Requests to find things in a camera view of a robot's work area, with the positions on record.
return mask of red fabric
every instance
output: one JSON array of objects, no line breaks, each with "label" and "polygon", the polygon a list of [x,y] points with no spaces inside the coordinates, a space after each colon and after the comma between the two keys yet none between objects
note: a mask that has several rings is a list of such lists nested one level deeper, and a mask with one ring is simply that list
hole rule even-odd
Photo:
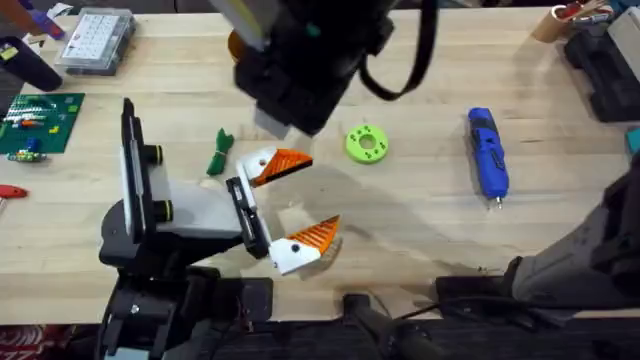
[{"label": "red fabric", "polygon": [[66,341],[68,326],[25,325],[0,327],[0,360],[41,360],[47,347]]}]

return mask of black mechanical part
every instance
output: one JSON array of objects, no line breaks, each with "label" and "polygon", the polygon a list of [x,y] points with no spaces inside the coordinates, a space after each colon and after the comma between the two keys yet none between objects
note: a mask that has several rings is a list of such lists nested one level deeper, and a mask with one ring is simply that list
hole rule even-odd
[{"label": "black mechanical part", "polygon": [[435,345],[417,323],[393,320],[372,309],[367,295],[346,294],[342,306],[345,321],[354,322],[367,332],[385,357],[402,360],[472,359]]},{"label": "black mechanical part", "polygon": [[109,209],[102,220],[100,261],[139,276],[167,277],[189,265],[242,244],[242,238],[191,239],[159,231],[152,240],[134,243],[127,233],[123,201]]},{"label": "black mechanical part", "polygon": [[[637,301],[639,213],[640,156],[635,156],[629,171],[605,190],[602,202],[580,226],[536,256],[515,258],[503,277],[437,278],[443,314],[502,319],[536,329],[562,325],[580,308],[614,308]],[[449,299],[483,295],[577,308],[518,313],[486,302],[446,305]]]},{"label": "black mechanical part", "polygon": [[140,118],[135,116],[135,108],[128,98],[124,99],[122,110],[122,147],[127,173],[127,204],[130,206],[131,233],[133,242],[139,243],[156,232],[153,217],[149,164],[144,156],[144,138]]},{"label": "black mechanical part", "polygon": [[162,165],[164,154],[160,145],[145,145],[143,147],[144,157],[149,165]]},{"label": "black mechanical part", "polygon": [[609,34],[583,30],[564,47],[571,65],[582,69],[594,92],[589,101],[602,122],[640,118],[640,82]]},{"label": "black mechanical part", "polygon": [[264,51],[247,47],[236,64],[236,85],[267,114],[310,136],[324,127],[358,69],[376,95],[395,100],[422,81],[437,23],[436,2],[424,1],[410,80],[400,93],[389,92],[369,75],[366,57],[391,36],[388,14],[396,1],[283,0]]},{"label": "black mechanical part", "polygon": [[[100,261],[118,269],[118,281],[101,325],[97,358],[128,348],[161,359],[187,341],[200,320],[268,320],[271,279],[222,279],[215,269],[191,266],[242,244],[241,236],[199,239],[156,229],[156,223],[171,221],[173,214],[171,201],[151,200],[148,168],[161,163],[162,151],[144,144],[140,119],[129,99],[124,103],[122,143],[125,199],[105,215],[100,249]],[[255,220],[249,223],[260,229]]]},{"label": "black mechanical part", "polygon": [[156,223],[173,221],[173,203],[171,200],[153,201],[153,218]]},{"label": "black mechanical part", "polygon": [[227,189],[231,194],[236,214],[242,227],[242,241],[247,252],[256,259],[262,259],[269,255],[269,243],[262,230],[262,224],[258,215],[247,204],[247,197],[242,190],[240,178],[233,177],[226,181]]},{"label": "black mechanical part", "polygon": [[161,359],[188,341],[204,319],[231,323],[271,317],[273,281],[268,278],[223,279],[218,270],[191,267],[174,279],[150,279],[120,272],[105,310],[100,354],[118,348],[148,352]]}]

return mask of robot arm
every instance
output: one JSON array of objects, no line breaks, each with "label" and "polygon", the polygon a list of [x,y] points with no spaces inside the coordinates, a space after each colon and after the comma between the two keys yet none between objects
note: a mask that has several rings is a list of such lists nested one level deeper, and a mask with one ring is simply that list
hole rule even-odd
[{"label": "robot arm", "polygon": [[465,318],[504,318],[535,328],[540,324],[562,325],[581,310],[638,306],[638,214],[640,156],[636,155],[629,171],[605,190],[600,204],[581,225],[535,256],[516,257],[504,276],[436,279],[441,304],[452,299],[494,296],[573,309],[536,310],[535,318],[524,322],[521,313],[513,312],[513,308],[496,309],[495,305],[478,301],[443,305],[443,313]]},{"label": "robot arm", "polygon": [[170,181],[163,158],[160,146],[145,144],[141,121],[125,99],[124,197],[102,223],[100,260],[118,269],[97,346],[105,358],[160,359],[203,319],[268,320],[271,279],[221,278],[216,269],[192,264],[244,244],[286,274],[318,260],[337,231],[333,217],[272,240],[260,216],[253,188],[311,166],[306,154],[271,147],[244,156],[228,191]]},{"label": "robot arm", "polygon": [[290,126],[309,136],[324,127],[351,79],[392,101],[415,89],[431,60],[437,1],[421,2],[420,34],[411,75],[393,92],[369,74],[393,32],[397,0],[210,0],[246,46],[234,69],[238,88],[256,99],[256,123],[284,137]]}]

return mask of orange object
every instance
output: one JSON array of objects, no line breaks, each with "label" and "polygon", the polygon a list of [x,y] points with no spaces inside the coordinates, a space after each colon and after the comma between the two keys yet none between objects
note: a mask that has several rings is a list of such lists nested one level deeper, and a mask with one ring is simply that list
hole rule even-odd
[{"label": "orange object", "polygon": [[296,240],[305,245],[314,247],[320,251],[320,254],[324,254],[325,251],[331,245],[331,241],[338,232],[338,225],[340,224],[340,216],[336,215],[329,218],[317,225],[306,228],[295,234],[287,236],[289,240]]},{"label": "orange object", "polygon": [[244,51],[247,45],[244,43],[240,35],[238,35],[238,33],[234,30],[231,32],[231,34],[229,34],[229,38],[227,39],[227,47],[229,48],[231,59],[233,59],[233,62],[237,63],[242,55],[244,55]]},{"label": "orange object", "polygon": [[561,18],[561,16],[564,16],[563,12],[565,9],[566,7],[564,5],[552,7],[533,29],[531,36],[544,43],[552,43],[558,40],[558,38],[566,33],[570,26],[569,20]]},{"label": "orange object", "polygon": [[265,166],[260,176],[251,181],[253,186],[264,185],[270,181],[291,174],[292,172],[304,169],[313,164],[313,158],[303,152],[278,149],[276,154]]},{"label": "orange object", "polygon": [[20,125],[25,127],[34,127],[34,126],[43,126],[44,124],[39,121],[22,120],[20,121]]}]

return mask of black cable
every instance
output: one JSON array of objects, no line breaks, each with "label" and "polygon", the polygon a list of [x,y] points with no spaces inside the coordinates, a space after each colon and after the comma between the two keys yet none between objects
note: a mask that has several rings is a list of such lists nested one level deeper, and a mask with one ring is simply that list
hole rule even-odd
[{"label": "black cable", "polygon": [[[293,327],[291,330],[292,331],[300,331],[300,330],[305,330],[308,328],[313,328],[313,327],[322,327],[322,326],[332,326],[335,325],[339,322],[342,321],[342,318],[337,318],[337,319],[333,319],[333,320],[329,320],[329,321],[315,321],[315,322],[309,322],[309,323],[305,323],[305,324],[301,324],[298,326]],[[228,345],[236,340],[242,339],[245,336],[254,336],[254,335],[273,335],[274,333],[278,332],[277,329],[275,330],[263,330],[263,331],[250,331],[250,332],[240,332],[238,334],[236,334],[236,336],[230,338],[224,345]]]},{"label": "black cable", "polygon": [[420,28],[418,30],[418,42],[416,44],[416,54],[413,61],[411,74],[404,87],[400,91],[387,90],[373,79],[367,67],[367,56],[360,62],[360,81],[374,93],[377,97],[394,101],[402,95],[414,90],[422,83],[427,68],[431,63],[431,56],[436,42],[436,32],[438,28],[438,1],[422,0],[420,5]]},{"label": "black cable", "polygon": [[434,303],[425,308],[418,309],[416,311],[412,311],[410,313],[398,316],[394,320],[406,320],[414,316],[431,312],[442,306],[452,305],[456,303],[466,303],[466,302],[493,303],[498,305],[512,306],[515,308],[522,308],[522,309],[529,309],[529,310],[541,309],[541,310],[571,310],[571,311],[611,311],[611,310],[622,310],[622,309],[640,307],[640,302],[637,300],[620,303],[616,305],[585,306],[582,304],[552,304],[552,303],[534,302],[534,301],[520,301],[513,298],[500,297],[500,296],[468,296],[468,297],[460,297],[455,299],[447,299],[439,303]]}]

